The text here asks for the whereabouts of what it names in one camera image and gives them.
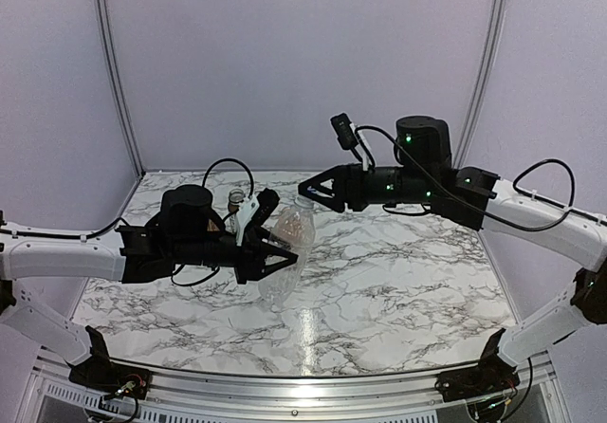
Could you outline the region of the tea bottle red label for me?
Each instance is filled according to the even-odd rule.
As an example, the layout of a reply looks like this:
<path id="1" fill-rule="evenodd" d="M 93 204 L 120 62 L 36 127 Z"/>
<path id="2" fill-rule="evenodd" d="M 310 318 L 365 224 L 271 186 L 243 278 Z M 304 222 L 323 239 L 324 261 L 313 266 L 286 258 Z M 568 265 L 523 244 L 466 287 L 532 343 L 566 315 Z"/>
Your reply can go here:
<path id="1" fill-rule="evenodd" d="M 224 231 L 225 231 L 225 224 L 223 223 L 222 220 L 219 220 L 219 221 L 215 221 L 212 219 L 208 220 L 207 232 L 224 232 Z"/>

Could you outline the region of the coffee bottle white label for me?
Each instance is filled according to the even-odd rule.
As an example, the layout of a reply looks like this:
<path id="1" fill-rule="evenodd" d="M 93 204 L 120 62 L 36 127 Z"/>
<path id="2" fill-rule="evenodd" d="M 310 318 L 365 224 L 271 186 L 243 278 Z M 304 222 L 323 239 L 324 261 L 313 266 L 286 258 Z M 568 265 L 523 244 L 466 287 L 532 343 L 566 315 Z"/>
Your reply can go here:
<path id="1" fill-rule="evenodd" d="M 242 189 L 234 188 L 230 190 L 228 195 L 228 213 L 236 213 L 246 199 L 247 195 Z"/>

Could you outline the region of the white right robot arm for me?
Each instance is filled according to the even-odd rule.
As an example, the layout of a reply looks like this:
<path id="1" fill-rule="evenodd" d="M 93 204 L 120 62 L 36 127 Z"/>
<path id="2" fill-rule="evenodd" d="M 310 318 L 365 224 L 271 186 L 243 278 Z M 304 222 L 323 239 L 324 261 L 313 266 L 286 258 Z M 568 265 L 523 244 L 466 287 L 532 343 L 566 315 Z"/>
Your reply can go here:
<path id="1" fill-rule="evenodd" d="M 606 218 L 520 188 L 476 167 L 451 165 L 448 124 L 426 116 L 395 123 L 388 138 L 396 164 L 376 165 L 365 151 L 355 164 L 333 167 L 298 186 L 298 193 L 334 211 L 361 212 L 420 205 L 472 230 L 511 235 L 579 264 L 574 281 L 522 322 L 489 338 L 469 383 L 488 393 L 516 367 L 582 327 L 606 322 Z"/>

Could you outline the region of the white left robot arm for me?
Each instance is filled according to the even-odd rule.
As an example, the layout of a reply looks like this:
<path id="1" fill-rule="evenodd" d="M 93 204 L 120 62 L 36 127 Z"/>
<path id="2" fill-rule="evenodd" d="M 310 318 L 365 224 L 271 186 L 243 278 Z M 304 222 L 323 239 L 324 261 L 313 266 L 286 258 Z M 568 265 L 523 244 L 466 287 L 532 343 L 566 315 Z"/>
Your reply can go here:
<path id="1" fill-rule="evenodd" d="M 162 195 L 145 225 L 98 232 L 34 231 L 7 223 L 1 229 L 1 322 L 59 355 L 101 390 L 113 389 L 120 369 L 110 361 L 101 333 L 75 324 L 18 285 L 30 277 L 84 277 L 147 284 L 171 277 L 180 266 L 229 267 L 240 285 L 290 267 L 298 256 L 270 243 L 265 221 L 278 194 L 250 196 L 229 232 L 212 207 L 212 193 L 183 185 Z"/>

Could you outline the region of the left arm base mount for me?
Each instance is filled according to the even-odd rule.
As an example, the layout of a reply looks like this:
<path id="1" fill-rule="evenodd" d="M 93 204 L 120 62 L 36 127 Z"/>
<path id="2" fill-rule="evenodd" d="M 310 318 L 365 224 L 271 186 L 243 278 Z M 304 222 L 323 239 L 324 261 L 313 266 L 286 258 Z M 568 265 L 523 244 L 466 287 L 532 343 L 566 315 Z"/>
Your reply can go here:
<path id="1" fill-rule="evenodd" d="M 116 363 L 110 359 L 103 335 L 91 326 L 84 328 L 89 341 L 85 349 L 84 360 L 67 362 L 70 368 L 69 380 L 97 391 L 105 392 L 111 397 L 123 394 L 136 399 L 147 396 L 151 372 L 148 369 Z"/>

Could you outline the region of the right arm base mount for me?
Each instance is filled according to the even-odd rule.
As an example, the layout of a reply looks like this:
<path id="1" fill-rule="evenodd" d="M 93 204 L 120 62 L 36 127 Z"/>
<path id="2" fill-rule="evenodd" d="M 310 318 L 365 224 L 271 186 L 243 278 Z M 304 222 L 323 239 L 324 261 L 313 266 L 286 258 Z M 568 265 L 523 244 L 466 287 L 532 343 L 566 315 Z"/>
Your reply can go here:
<path id="1" fill-rule="evenodd" d="M 498 393 L 520 384 L 516 367 L 498 356 L 499 341 L 505 332 L 501 328 L 489 337 L 474 366 L 445 371 L 437 376 L 434 389 L 445 402 Z"/>

